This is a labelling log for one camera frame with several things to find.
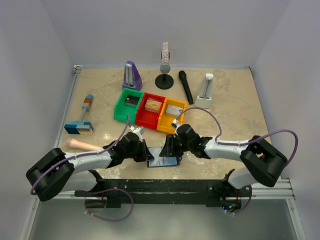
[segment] plastic container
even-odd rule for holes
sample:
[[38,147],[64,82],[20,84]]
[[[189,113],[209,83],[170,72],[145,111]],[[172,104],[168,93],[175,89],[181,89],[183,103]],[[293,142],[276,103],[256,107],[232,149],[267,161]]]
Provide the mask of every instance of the plastic container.
[[[162,103],[159,112],[152,112],[145,109],[145,104],[148,99],[153,99]],[[145,92],[138,112],[136,113],[135,124],[149,129],[157,130],[159,116],[161,114],[161,110],[164,106],[165,100],[166,98],[164,96],[153,95]]]
[[[159,116],[158,126],[156,129],[158,131],[161,131],[164,133],[174,134],[175,130],[171,126],[171,124],[173,123],[175,117],[166,115],[166,110],[167,110],[168,105],[178,106],[180,108],[183,108],[183,110],[186,110],[187,109],[187,102],[175,100],[175,99],[168,98],[168,97],[166,97],[164,100],[164,104],[163,104],[163,107],[162,107],[162,110],[161,110],[161,113]],[[185,113],[183,113],[179,119],[180,124],[184,123],[184,118],[185,118]]]
[[[128,95],[132,95],[135,97],[139,97],[140,100],[136,107],[134,106],[127,106],[125,104],[125,100]],[[114,113],[113,118],[118,121],[127,122],[127,114],[130,115],[130,124],[135,124],[136,122],[136,114],[139,108],[139,105],[141,103],[141,100],[143,98],[144,93],[142,91],[133,90],[130,88],[124,88],[122,90],[122,93],[119,97],[118,102],[116,103],[114,107]]]

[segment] beige countertop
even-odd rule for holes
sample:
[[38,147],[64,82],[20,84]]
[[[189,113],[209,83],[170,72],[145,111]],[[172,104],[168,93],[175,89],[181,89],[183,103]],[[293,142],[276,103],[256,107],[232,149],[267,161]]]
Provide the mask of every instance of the beige countertop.
[[[155,85],[159,69],[140,69],[143,87],[141,91],[187,102],[183,86],[178,78],[181,69],[169,73],[174,85],[161,90]],[[209,111],[219,120],[222,127],[220,140],[240,141],[253,135],[267,134],[267,126],[261,109],[253,77],[249,69],[184,69],[191,93],[194,95],[206,73],[214,74],[213,106]],[[97,146],[105,146],[116,140],[123,131],[124,122],[114,120],[114,107],[122,92],[123,68],[84,68],[78,79],[73,101],[69,109],[69,121],[78,120],[82,103],[87,94],[94,99],[91,110],[84,121],[94,127],[93,135],[69,135],[64,133],[61,148],[64,152],[81,152],[66,146],[67,138]],[[185,113],[184,123],[190,124],[200,135],[215,137],[218,127],[205,112],[190,110]],[[166,134],[146,128],[143,134],[148,147],[163,147]],[[148,168],[145,162],[136,163],[125,159],[121,165],[99,169],[105,179],[221,179],[231,169],[240,169],[241,162],[228,159],[200,159],[185,153],[179,166]]]

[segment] white metronome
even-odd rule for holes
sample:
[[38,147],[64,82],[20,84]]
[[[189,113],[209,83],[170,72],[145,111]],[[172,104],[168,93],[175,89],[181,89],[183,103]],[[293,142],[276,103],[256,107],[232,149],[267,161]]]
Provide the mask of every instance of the white metronome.
[[212,94],[214,91],[214,75],[211,73],[205,74],[201,85],[198,88],[197,94],[195,96],[194,106],[203,109],[211,108]]

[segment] yellow bin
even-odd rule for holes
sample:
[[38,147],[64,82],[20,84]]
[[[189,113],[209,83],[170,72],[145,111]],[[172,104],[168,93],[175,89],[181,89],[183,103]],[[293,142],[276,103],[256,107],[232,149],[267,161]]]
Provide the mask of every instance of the yellow bin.
[[[175,99],[172,99],[169,97],[166,97],[164,100],[163,108],[161,110],[158,125],[157,125],[156,129],[158,131],[161,131],[164,133],[174,134],[175,129],[171,126],[171,124],[173,123],[175,117],[166,115],[166,110],[167,110],[168,105],[177,106],[177,107],[183,108],[183,110],[186,110],[187,109],[187,102],[175,100]],[[179,119],[180,124],[184,123],[184,118],[185,118],[185,113],[183,113]]]

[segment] black microphone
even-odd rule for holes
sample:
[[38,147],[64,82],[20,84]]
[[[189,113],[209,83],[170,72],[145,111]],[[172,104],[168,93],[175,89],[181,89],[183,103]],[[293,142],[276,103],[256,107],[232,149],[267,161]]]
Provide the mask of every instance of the black microphone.
[[189,104],[194,104],[194,99],[192,98],[191,95],[191,91],[187,82],[187,74],[185,73],[185,71],[180,71],[179,72],[179,79],[182,82],[184,91],[185,91],[185,95],[186,95],[186,99],[188,99]]

